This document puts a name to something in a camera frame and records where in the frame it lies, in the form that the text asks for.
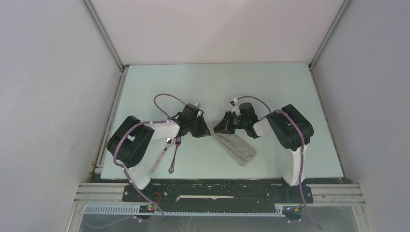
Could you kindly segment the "grey cloth napkin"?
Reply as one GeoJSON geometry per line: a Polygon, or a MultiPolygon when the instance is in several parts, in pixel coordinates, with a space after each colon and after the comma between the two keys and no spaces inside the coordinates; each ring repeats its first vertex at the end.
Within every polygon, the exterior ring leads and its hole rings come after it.
{"type": "Polygon", "coordinates": [[[257,151],[245,140],[235,134],[216,133],[216,122],[207,124],[212,138],[240,166],[245,167],[257,154],[257,151]]]}

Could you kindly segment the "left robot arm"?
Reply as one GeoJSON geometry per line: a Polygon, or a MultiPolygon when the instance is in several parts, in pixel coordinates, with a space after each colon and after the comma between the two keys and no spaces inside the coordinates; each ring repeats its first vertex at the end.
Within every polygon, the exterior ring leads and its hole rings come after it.
{"type": "Polygon", "coordinates": [[[114,164],[134,185],[134,195],[139,200],[148,201],[153,195],[153,188],[148,185],[148,171],[141,164],[150,142],[176,139],[188,133],[195,138],[209,136],[203,114],[198,106],[189,103],[181,112],[166,120],[141,121],[135,116],[128,116],[108,140],[106,149],[113,156],[114,164]]]}

